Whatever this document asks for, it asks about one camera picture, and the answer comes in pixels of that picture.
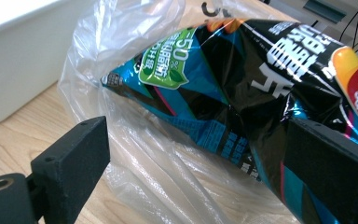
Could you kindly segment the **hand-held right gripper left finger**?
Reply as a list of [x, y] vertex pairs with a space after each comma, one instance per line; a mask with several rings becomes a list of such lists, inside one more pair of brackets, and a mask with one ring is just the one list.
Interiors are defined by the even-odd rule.
[[106, 118], [77, 124], [31, 161], [35, 217], [74, 224], [109, 162]]

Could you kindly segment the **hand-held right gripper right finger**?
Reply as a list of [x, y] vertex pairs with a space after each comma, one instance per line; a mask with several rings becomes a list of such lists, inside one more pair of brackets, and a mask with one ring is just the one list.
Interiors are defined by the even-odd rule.
[[358, 145], [306, 119], [288, 122], [283, 164], [340, 224], [358, 224]]

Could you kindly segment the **clear plastic bag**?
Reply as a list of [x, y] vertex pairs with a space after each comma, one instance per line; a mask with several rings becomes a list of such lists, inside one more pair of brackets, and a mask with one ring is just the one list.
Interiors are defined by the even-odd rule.
[[299, 224], [262, 182], [100, 82], [180, 28], [234, 16], [285, 17], [258, 0], [91, 0], [77, 20], [58, 90], [73, 121], [106, 117], [103, 199], [126, 224]]

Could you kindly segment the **white plastic bin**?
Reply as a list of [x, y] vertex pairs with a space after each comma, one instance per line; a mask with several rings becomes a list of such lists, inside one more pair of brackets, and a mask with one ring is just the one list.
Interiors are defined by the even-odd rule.
[[0, 0], [0, 121], [57, 81], [94, 0]]

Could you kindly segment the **blue and black chips bag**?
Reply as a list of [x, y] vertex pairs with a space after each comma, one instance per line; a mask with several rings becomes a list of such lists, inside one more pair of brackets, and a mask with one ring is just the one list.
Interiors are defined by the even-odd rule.
[[182, 29], [102, 78], [262, 181], [304, 224], [340, 224], [284, 164], [288, 122], [358, 145], [358, 56], [292, 21], [227, 19]]

